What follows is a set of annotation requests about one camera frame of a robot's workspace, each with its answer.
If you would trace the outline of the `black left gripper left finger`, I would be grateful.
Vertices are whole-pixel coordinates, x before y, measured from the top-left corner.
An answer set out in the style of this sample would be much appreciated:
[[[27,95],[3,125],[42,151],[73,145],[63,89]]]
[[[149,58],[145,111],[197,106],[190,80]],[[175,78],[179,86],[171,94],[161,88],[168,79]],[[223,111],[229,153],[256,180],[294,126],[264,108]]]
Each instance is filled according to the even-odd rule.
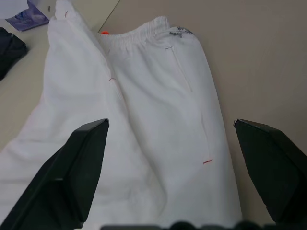
[[[2,230],[81,229],[101,174],[109,120],[73,131],[39,169],[0,228]]]

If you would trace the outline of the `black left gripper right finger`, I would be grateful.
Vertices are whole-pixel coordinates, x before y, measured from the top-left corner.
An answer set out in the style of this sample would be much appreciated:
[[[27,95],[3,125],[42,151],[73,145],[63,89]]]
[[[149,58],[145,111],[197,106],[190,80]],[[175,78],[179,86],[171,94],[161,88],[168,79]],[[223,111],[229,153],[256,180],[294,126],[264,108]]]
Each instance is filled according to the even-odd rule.
[[[237,119],[249,176],[276,224],[307,228],[307,157],[282,131]]]

